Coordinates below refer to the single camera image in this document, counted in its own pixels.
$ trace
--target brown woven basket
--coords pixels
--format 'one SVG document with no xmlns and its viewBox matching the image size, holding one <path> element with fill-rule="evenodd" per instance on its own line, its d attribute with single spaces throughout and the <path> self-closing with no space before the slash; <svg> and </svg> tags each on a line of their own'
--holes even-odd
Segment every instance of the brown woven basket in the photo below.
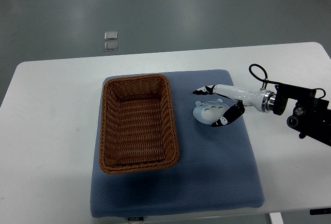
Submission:
<svg viewBox="0 0 331 224">
<path fill-rule="evenodd" d="M 117 78 L 103 87 L 99 163 L 107 174 L 166 169 L 179 159 L 169 80 Z"/>
</svg>

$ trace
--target plush toy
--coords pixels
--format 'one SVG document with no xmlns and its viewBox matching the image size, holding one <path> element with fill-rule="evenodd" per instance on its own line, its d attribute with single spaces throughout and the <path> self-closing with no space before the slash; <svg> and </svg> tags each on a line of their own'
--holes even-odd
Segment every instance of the plush toy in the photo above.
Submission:
<svg viewBox="0 0 331 224">
<path fill-rule="evenodd" d="M 204 103 L 196 101 L 195 106 L 196 107 L 193 110 L 194 118 L 196 118 L 199 122 L 208 125 L 218 121 L 223 116 L 225 111 L 230 108 L 228 105 L 223 103 L 222 99 L 207 101 Z"/>
</svg>

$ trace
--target gray floor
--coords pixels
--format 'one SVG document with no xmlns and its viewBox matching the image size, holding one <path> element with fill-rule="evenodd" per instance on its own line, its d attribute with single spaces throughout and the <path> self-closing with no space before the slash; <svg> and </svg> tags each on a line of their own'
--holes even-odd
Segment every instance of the gray floor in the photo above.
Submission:
<svg viewBox="0 0 331 224">
<path fill-rule="evenodd" d="M 0 0 L 0 103 L 23 61 L 305 41 L 319 42 L 331 55 L 330 20 L 331 0 Z M 118 31 L 118 51 L 104 52 L 103 35 L 111 30 Z M 308 211 L 283 218 L 285 224 L 331 222 Z"/>
</svg>

